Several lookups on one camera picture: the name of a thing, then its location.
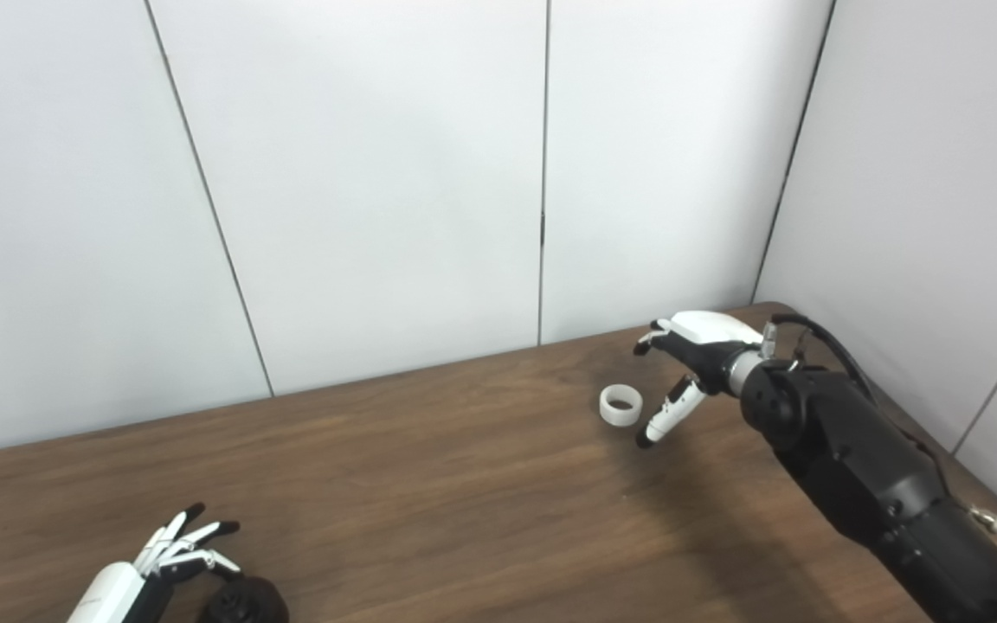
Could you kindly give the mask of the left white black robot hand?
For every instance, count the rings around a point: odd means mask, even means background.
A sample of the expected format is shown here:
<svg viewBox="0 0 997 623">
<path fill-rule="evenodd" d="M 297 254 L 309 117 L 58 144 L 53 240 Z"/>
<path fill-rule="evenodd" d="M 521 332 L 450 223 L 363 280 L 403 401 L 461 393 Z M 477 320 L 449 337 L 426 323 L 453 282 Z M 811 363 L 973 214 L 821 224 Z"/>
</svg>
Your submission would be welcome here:
<svg viewBox="0 0 997 623">
<path fill-rule="evenodd" d="M 225 581 L 244 576 L 241 567 L 209 542 L 233 535 L 238 521 L 214 521 L 187 531 L 205 512 L 192 504 L 155 529 L 131 562 L 107 564 L 88 585 L 68 622 L 158 622 L 174 588 L 199 575 L 213 573 Z"/>
</svg>

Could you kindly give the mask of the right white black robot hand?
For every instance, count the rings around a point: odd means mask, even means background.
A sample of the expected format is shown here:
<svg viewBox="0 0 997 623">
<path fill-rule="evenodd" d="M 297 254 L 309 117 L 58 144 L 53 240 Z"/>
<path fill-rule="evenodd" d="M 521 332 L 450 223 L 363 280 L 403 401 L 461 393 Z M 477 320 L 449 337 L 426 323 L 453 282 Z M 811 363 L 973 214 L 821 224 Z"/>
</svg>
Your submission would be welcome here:
<svg viewBox="0 0 997 623">
<path fill-rule="evenodd" d="M 660 350 L 684 364 L 688 374 L 666 395 L 660 410 L 636 435 L 641 449 L 653 448 L 687 419 L 705 398 L 740 395 L 751 372 L 765 362 L 764 336 L 722 312 L 680 311 L 654 320 L 634 344 L 637 357 Z"/>
</svg>

